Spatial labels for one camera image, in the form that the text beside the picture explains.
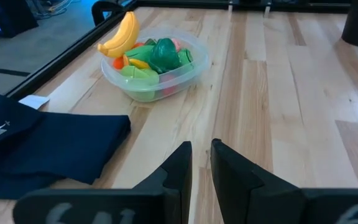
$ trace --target yellow banana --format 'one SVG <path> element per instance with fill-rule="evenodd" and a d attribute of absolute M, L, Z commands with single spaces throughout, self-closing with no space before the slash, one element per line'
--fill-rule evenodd
<path fill-rule="evenodd" d="M 134 12 L 127 12 L 116 35 L 103 45 L 98 44 L 98 50 L 107 57 L 121 57 L 134 46 L 138 35 L 139 22 Z"/>

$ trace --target toy fruit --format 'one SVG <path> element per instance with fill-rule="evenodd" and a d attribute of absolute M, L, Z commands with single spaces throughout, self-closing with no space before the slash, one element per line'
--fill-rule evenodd
<path fill-rule="evenodd" d="M 137 47 L 140 47 L 143 45 L 144 45 L 144 43 L 139 42 L 139 43 L 136 43 L 131 49 L 134 49 L 134 48 L 137 48 Z"/>
<path fill-rule="evenodd" d="M 179 40 L 176 40 L 175 38 L 171 38 L 171 40 L 173 44 L 175 44 L 175 49 L 177 50 L 177 52 L 179 52 L 179 50 L 181 49 Z"/>
<path fill-rule="evenodd" d="M 106 43 L 98 44 L 98 51 L 107 57 L 121 57 L 125 51 L 130 50 L 139 35 L 139 22 L 134 12 L 126 12 L 116 35 Z"/>
<path fill-rule="evenodd" d="M 134 58 L 129 59 L 129 63 L 131 65 L 135 65 L 137 68 L 150 68 L 150 66 L 146 62 Z"/>
<path fill-rule="evenodd" d="M 181 65 L 187 65 L 193 61 L 193 56 L 191 56 L 191 52 L 188 49 L 181 49 L 178 55 Z"/>
<path fill-rule="evenodd" d="M 157 41 L 155 41 L 154 39 L 149 39 L 144 43 L 144 45 L 151 45 L 151 46 L 154 46 L 156 44 L 157 44 Z"/>
<path fill-rule="evenodd" d="M 125 56 L 128 59 L 134 58 L 146 62 L 150 57 L 153 47 L 154 46 L 151 45 L 143 45 L 140 47 L 136 47 L 125 52 Z"/>
<path fill-rule="evenodd" d="M 160 76 L 160 82 L 163 83 L 163 82 L 167 82 L 169 80 L 173 80 L 175 78 L 174 75 L 171 75 L 171 74 L 165 74 L 165 75 L 162 75 Z M 176 91 L 176 86 L 171 86 L 171 87 L 168 87 L 168 88 L 165 88 L 162 90 L 162 94 L 164 96 L 168 96 L 168 95 L 171 95 L 173 94 L 175 91 Z"/>
<path fill-rule="evenodd" d="M 124 66 L 129 65 L 129 59 L 126 55 L 122 56 L 122 62 L 124 63 Z"/>
<path fill-rule="evenodd" d="M 141 69 L 143 72 L 147 73 L 150 77 L 149 84 L 150 85 L 156 85 L 160 82 L 160 75 L 154 70 L 151 70 L 149 68 Z"/>
<path fill-rule="evenodd" d="M 124 67 L 124 59 L 122 57 L 115 58 L 112 66 L 117 70 L 121 70 Z"/>
<path fill-rule="evenodd" d="M 151 51 L 148 64 L 159 74 L 180 67 L 179 56 L 171 39 L 163 38 L 158 40 Z"/>
<path fill-rule="evenodd" d="M 147 89 L 149 86 L 156 85 L 160 79 L 158 73 L 151 69 L 138 69 L 135 66 L 125 66 L 121 70 L 121 75 L 128 78 L 128 85 L 138 89 Z M 139 101 L 150 101 L 154 99 L 155 91 L 126 91 L 128 95 Z"/>

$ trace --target black cloth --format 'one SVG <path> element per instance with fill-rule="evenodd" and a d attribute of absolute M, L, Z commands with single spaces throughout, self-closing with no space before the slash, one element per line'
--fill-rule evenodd
<path fill-rule="evenodd" d="M 131 130 L 128 116 L 37 111 L 0 95 L 0 198 L 71 178 L 92 184 Z"/>

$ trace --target plastic container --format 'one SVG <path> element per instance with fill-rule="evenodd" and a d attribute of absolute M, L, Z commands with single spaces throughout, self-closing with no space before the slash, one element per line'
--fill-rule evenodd
<path fill-rule="evenodd" d="M 206 47 L 193 35 L 174 28 L 151 28 L 142 30 L 137 42 L 149 38 L 176 38 L 181 46 L 190 50 L 193 62 L 159 75 L 159 83 L 151 79 L 127 78 L 112 67 L 113 58 L 102 59 L 104 76 L 127 95 L 139 102 L 151 102 L 178 93 L 198 80 L 201 72 L 208 68 L 209 58 Z"/>

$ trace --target wooden table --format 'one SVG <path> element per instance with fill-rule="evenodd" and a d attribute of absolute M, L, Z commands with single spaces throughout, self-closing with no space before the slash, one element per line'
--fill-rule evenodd
<path fill-rule="evenodd" d="M 53 187 L 131 188 L 190 140 L 190 223 L 222 223 L 212 138 L 297 186 L 358 187 L 358 48 L 340 40 L 345 15 L 146 7 L 136 14 L 143 29 L 168 24 L 197 35 L 210 67 L 189 89 L 138 103 L 103 77 L 97 43 L 83 52 L 35 93 L 50 97 L 43 110 L 128 114 L 132 132 L 92 186 Z M 0 223 L 12 223 L 13 206 L 0 200 Z"/>

